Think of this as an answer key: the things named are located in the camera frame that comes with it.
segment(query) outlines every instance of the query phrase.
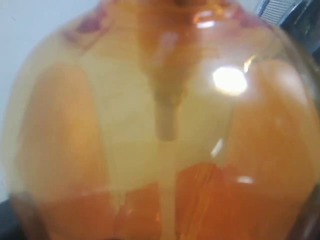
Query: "glass surface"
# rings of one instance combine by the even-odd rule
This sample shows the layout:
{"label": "glass surface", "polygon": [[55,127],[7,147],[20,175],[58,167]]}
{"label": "glass surface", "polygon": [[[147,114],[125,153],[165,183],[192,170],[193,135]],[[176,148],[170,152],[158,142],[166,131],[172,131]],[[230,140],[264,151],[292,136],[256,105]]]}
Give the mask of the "glass surface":
{"label": "glass surface", "polygon": [[17,77],[2,138],[30,240],[317,234],[318,71],[225,0],[111,0]]}

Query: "metal grille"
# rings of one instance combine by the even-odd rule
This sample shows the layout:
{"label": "metal grille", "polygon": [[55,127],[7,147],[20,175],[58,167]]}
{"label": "metal grille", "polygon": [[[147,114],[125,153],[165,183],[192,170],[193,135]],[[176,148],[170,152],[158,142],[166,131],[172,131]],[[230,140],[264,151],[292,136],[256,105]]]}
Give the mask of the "metal grille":
{"label": "metal grille", "polygon": [[269,0],[261,17],[272,24],[278,24],[283,16],[293,8],[297,0]]}

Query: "white wall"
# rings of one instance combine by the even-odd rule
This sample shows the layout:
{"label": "white wall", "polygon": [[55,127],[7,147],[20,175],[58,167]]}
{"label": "white wall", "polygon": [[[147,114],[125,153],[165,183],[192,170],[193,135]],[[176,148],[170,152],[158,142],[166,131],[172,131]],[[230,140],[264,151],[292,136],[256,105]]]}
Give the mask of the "white wall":
{"label": "white wall", "polygon": [[[57,26],[98,0],[0,0],[0,130],[10,88],[30,50]],[[257,0],[240,0],[253,10]],[[6,199],[0,167],[0,202]]]}

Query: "glass flask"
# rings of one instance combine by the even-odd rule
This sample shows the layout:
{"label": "glass flask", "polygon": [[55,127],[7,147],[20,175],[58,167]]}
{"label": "glass flask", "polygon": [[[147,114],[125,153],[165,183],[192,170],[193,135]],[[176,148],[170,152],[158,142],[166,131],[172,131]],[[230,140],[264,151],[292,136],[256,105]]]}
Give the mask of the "glass flask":
{"label": "glass flask", "polygon": [[1,142],[29,240],[306,240],[319,72],[229,0],[102,0],[19,72]]}

